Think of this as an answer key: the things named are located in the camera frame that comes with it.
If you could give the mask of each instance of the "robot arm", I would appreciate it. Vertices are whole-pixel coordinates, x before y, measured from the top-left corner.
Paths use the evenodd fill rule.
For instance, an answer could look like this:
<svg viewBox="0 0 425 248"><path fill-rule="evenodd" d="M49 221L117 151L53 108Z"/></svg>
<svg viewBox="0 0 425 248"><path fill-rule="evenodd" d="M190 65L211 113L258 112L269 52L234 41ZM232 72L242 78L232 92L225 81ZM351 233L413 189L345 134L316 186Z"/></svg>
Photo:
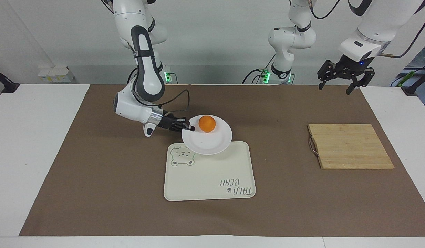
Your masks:
<svg viewBox="0 0 425 248"><path fill-rule="evenodd" d="M164 94L165 85L156 64L155 44L166 40L166 30L149 14L148 4L155 0L114 0L113 12L122 44L131 49L137 65L134 76L115 97L116 114L144 124L145 136L150 137L156 127L176 132L193 130L186 118L178 119L159 105L151 102Z"/></svg>
<svg viewBox="0 0 425 248"><path fill-rule="evenodd" d="M284 83L288 80L295 60L289 49L310 48L315 43L317 35L311 26L311 16L307 0L293 0L289 19L296 26L277 27L269 33L269 44L276 52L274 63L269 68L271 81Z"/></svg>
<svg viewBox="0 0 425 248"><path fill-rule="evenodd" d="M362 0L351 10L362 17L357 30L339 47L343 53L338 63L326 61L318 71L322 81L320 89L327 81L335 78L352 80L346 90L350 94L357 87L365 87L375 75L368 67L373 59L384 51L395 38L398 30L417 12L424 0Z"/></svg>

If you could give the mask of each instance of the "bear illustration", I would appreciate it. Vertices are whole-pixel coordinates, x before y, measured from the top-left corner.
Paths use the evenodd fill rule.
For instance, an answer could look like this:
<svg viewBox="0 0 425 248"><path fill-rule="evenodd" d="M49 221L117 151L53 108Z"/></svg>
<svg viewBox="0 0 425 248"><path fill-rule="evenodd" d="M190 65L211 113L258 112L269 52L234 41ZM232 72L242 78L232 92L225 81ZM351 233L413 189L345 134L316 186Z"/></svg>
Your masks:
<svg viewBox="0 0 425 248"><path fill-rule="evenodd" d="M178 166L180 164L193 165L195 153L187 147L173 148L171 150L171 165Z"/></svg>

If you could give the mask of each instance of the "cable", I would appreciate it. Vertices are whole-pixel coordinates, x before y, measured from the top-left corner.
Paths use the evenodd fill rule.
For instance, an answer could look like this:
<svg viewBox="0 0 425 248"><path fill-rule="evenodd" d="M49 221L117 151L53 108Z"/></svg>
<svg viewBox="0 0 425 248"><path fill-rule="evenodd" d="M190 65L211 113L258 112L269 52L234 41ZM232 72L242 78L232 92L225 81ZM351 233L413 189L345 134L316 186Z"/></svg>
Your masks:
<svg viewBox="0 0 425 248"><path fill-rule="evenodd" d="M115 13L113 13L113 11L112 11L112 9L110 9L110 7L108 6L108 4L104 1L104 0L101 0L101 2L105 5L105 7L112 13L112 14L115 14Z"/></svg>
<svg viewBox="0 0 425 248"><path fill-rule="evenodd" d="M269 66L269 64L272 62L272 60L275 58L275 54L274 54L274 56L272 56L272 58L271 58L271 60L268 62L268 64L265 66L265 69L266 68L268 68L268 66ZM257 83L255 83L255 84L258 84L258 81L260 80L260 78L261 78L261 76L263 75L263 72L261 72L260 73L260 77L258 78L258 80L257 80Z"/></svg>
<svg viewBox="0 0 425 248"><path fill-rule="evenodd" d="M411 42L411 44L410 44L410 46L407 48L407 50L403 53L403 54L401 54L401 55L399 55L399 56L392 56L391 58L396 58L396 59L398 59L398 58L402 58L402 57L404 57L408 52L409 52L409 50L411 49L411 47L413 47L413 44L416 42L416 40L417 40L417 38L419 37L419 35L422 33L422 31L424 30L424 28L425 28L425 22L424 22L424 25L422 25L422 27L421 27L421 29L419 30L419 32L416 34L416 36L415 36L415 38L413 39L413 41Z"/></svg>
<svg viewBox="0 0 425 248"><path fill-rule="evenodd" d="M315 15L315 13L313 12L313 7L310 7L310 12L312 12L313 17L317 18L318 20L322 20L326 17L328 17L330 14L332 14L333 10L336 8L336 6L338 5L338 3L340 3L340 0L338 0L335 5L333 6L333 8L329 11L329 13L327 13L327 15L323 16L323 17L318 17Z"/></svg>
<svg viewBox="0 0 425 248"><path fill-rule="evenodd" d="M291 80L291 82L292 82L292 83L291 83L291 85L294 85L294 81L295 81L295 74L294 74L294 73L293 73L293 74L291 74L291 77L292 77L292 76L294 76L294 77L293 77L293 78L292 78L292 80Z"/></svg>
<svg viewBox="0 0 425 248"><path fill-rule="evenodd" d="M245 81L248 79L248 77L253 74L254 72L258 72L258 69L254 69L251 72L248 73L248 75L246 75L246 77L243 79L243 82L241 82L241 84L245 84Z"/></svg>
<svg viewBox="0 0 425 248"><path fill-rule="evenodd" d="M188 95L188 103L186 104L186 108L184 109L184 110L173 110L173 111L168 111L168 113L166 113L164 116L167 116L167 115L169 115L169 114L171 114L171 113L175 113L175 112L183 112L183 111L186 111L186 110L189 110L189 105L191 104L191 97L190 97L190 95L189 95L189 90L184 90L184 91L186 91L186 93L187 93L187 95Z"/></svg>
<svg viewBox="0 0 425 248"><path fill-rule="evenodd" d="M168 75L174 75L176 77L176 83L179 84L179 80L177 80L177 75L174 72L170 72Z"/></svg>
<svg viewBox="0 0 425 248"><path fill-rule="evenodd" d="M421 67L421 68L419 68L419 69L417 69L416 71L414 71L414 72L419 72L420 70L423 70L423 69L425 69L425 66L423 66L423 67ZM390 84L390 87L393 87L393 84L396 82L396 81L398 81L398 80L400 80L401 78L403 78L403 77L405 77L405 75L404 76L401 76L401 77L398 77L397 79L395 79L391 84Z"/></svg>
<svg viewBox="0 0 425 248"><path fill-rule="evenodd" d="M136 85L137 85L137 79L139 78L139 74L136 75L136 79L134 80L133 86L132 86L132 90L131 92L133 93L134 98L137 100L137 102L139 102L140 104L146 106L146 107L162 107L163 105L167 105L168 103L173 102L174 100L176 100L178 97L180 97L184 92L186 92L188 94L188 106L187 108L189 108L189 103L190 103L190 96L189 96L189 90L184 89L183 91L181 91L177 96L175 96L173 99L171 99L168 102L164 102L161 104L146 104L141 102L140 100L140 96L137 94L136 92Z"/></svg>
<svg viewBox="0 0 425 248"><path fill-rule="evenodd" d="M138 68L136 67L135 69L133 69L133 70L130 72L130 75L128 76L127 84L129 84L129 81L131 80L131 76L133 75L134 71L137 71L137 70L138 70Z"/></svg>
<svg viewBox="0 0 425 248"><path fill-rule="evenodd" d="M253 79L252 79L252 82L251 82L251 84L254 84L254 80L256 79L256 78L259 78L260 79L260 75L257 75L257 76L255 76Z"/></svg>

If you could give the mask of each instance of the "white table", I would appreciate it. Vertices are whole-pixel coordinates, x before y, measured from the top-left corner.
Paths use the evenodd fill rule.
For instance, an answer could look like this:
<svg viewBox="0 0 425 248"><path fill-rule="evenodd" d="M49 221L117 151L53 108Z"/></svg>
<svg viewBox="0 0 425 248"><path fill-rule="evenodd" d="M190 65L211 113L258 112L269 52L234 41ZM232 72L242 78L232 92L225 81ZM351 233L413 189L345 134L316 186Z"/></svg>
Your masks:
<svg viewBox="0 0 425 248"><path fill-rule="evenodd" d="M18 237L88 85L21 85L0 96L0 248L425 248L425 237ZM425 201L425 107L396 88L361 89Z"/></svg>

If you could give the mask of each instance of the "wall outlet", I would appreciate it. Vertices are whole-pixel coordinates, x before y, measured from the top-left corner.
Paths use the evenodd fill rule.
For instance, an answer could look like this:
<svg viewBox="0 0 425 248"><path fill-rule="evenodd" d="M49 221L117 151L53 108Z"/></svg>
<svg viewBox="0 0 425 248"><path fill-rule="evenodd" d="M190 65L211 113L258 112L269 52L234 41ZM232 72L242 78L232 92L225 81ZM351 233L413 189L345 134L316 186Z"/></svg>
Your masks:
<svg viewBox="0 0 425 248"><path fill-rule="evenodd" d="M42 68L38 77L45 83L71 83L74 79L73 73L67 66Z"/></svg>

